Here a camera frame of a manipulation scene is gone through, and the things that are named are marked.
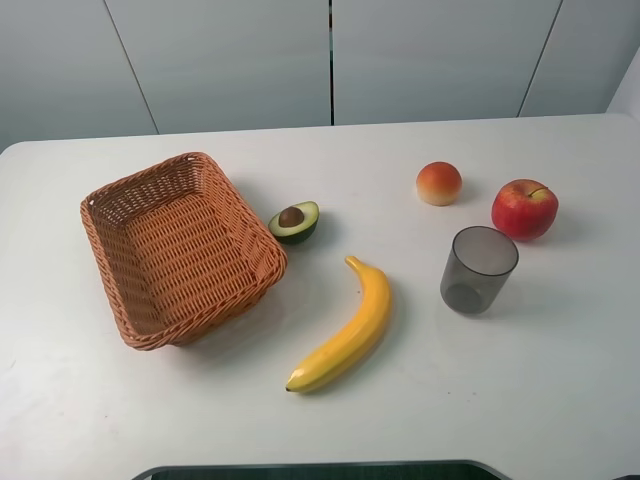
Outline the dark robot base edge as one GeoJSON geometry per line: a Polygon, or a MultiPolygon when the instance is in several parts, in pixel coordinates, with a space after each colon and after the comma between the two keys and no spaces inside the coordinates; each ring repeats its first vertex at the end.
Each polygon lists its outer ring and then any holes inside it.
{"type": "Polygon", "coordinates": [[[470,460],[161,466],[135,479],[507,479],[470,460]]]}

